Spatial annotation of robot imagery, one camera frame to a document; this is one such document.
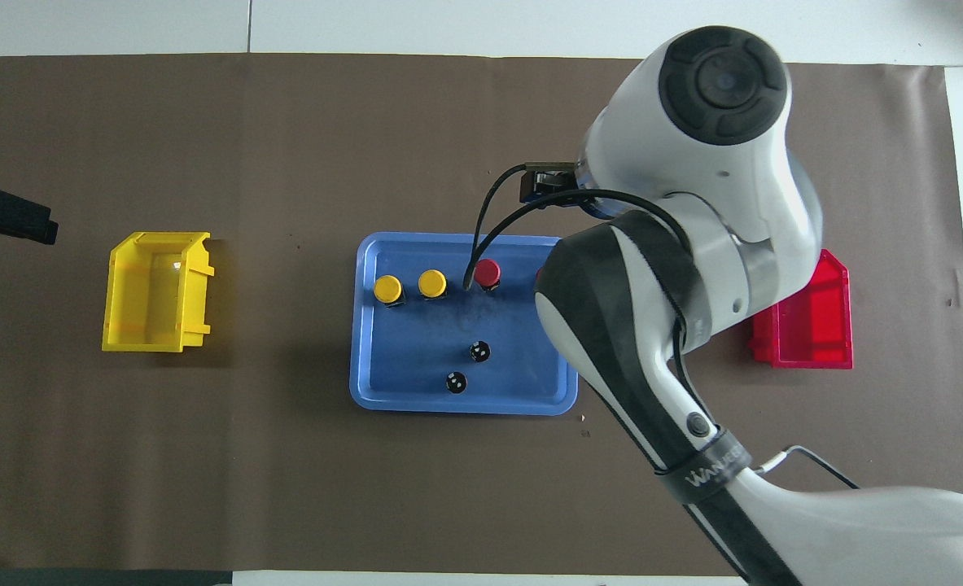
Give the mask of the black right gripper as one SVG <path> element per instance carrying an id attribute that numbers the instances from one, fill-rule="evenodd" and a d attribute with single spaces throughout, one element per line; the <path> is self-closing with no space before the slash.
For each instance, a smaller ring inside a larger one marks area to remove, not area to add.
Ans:
<path id="1" fill-rule="evenodd" d="M 519 203 L 533 203 L 541 197 L 578 188 L 575 162 L 528 162 L 519 179 Z"/>

